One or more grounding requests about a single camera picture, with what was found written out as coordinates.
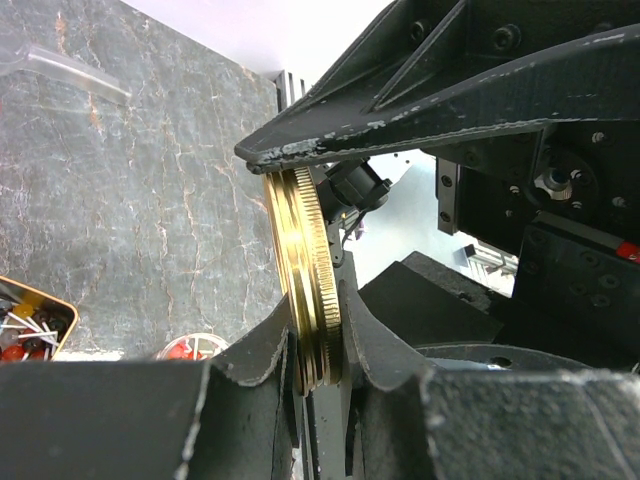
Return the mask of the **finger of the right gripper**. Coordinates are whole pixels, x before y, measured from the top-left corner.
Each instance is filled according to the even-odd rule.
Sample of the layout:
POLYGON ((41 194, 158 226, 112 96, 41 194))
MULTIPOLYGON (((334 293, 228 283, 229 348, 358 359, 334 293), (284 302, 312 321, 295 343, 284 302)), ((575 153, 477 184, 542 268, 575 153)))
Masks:
POLYGON ((395 1, 235 152, 262 174, 638 117, 635 1, 395 1))

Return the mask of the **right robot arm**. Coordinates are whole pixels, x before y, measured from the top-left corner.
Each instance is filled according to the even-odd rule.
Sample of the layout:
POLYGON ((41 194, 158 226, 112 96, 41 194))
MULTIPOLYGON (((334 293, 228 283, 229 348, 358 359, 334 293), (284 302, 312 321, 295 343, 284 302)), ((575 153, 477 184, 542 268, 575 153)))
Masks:
POLYGON ((395 1, 297 103, 236 146, 256 174, 329 163, 333 216, 387 187, 367 159, 435 159, 438 226, 518 257, 505 298, 420 254, 365 286, 406 342, 639 359, 639 5, 395 1))

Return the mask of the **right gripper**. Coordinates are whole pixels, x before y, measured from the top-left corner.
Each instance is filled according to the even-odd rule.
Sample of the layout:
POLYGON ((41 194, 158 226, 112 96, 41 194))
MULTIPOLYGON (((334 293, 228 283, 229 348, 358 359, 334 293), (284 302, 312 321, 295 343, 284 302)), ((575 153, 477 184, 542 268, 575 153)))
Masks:
POLYGON ((578 122, 435 149, 454 227, 519 259, 514 295, 639 346, 639 125, 578 122))

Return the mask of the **gold lollipop tin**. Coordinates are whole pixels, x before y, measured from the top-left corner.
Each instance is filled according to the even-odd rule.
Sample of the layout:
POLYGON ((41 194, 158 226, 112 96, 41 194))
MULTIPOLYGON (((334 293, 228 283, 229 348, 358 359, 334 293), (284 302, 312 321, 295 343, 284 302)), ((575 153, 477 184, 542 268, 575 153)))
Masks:
POLYGON ((60 360, 78 319, 73 305, 2 276, 1 362, 60 360))

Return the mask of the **clear plastic scoop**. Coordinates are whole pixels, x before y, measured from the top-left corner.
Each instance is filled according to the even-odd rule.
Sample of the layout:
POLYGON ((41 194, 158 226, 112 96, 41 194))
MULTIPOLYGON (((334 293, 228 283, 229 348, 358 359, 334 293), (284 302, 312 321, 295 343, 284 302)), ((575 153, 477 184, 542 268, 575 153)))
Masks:
POLYGON ((117 78, 68 56, 32 44, 1 45, 1 75, 29 71, 126 105, 130 89, 117 78))

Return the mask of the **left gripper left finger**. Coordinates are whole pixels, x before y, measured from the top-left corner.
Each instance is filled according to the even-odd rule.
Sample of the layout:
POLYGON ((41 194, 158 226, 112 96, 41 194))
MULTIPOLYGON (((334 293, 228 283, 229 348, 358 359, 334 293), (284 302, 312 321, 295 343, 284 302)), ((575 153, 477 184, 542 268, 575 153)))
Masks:
POLYGON ((286 301, 210 360, 16 362, 1 369, 5 479, 287 479, 286 301))

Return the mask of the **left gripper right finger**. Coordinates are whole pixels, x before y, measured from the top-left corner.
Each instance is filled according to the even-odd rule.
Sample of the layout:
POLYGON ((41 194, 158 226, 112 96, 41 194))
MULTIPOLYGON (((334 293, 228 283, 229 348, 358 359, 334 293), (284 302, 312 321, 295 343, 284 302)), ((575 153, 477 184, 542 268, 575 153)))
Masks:
POLYGON ((635 479, 639 379, 602 369, 444 369, 338 288, 355 479, 635 479))

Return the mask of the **white round lid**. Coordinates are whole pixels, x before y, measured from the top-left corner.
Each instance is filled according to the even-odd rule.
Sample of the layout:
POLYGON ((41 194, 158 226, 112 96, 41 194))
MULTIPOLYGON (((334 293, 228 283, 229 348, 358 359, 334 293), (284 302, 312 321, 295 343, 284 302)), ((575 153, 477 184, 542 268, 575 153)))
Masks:
POLYGON ((306 396, 342 375, 338 292, 318 194, 308 168, 263 176, 276 263, 297 334, 297 382, 306 396))

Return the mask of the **clear glass bowl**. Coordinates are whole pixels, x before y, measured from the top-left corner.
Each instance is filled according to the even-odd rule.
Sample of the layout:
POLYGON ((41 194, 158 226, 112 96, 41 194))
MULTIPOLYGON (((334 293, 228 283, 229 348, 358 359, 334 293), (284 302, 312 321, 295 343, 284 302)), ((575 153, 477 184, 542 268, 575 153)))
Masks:
POLYGON ((229 347, 229 343, 211 333, 192 333, 169 341, 157 353, 153 360, 208 360, 229 347))

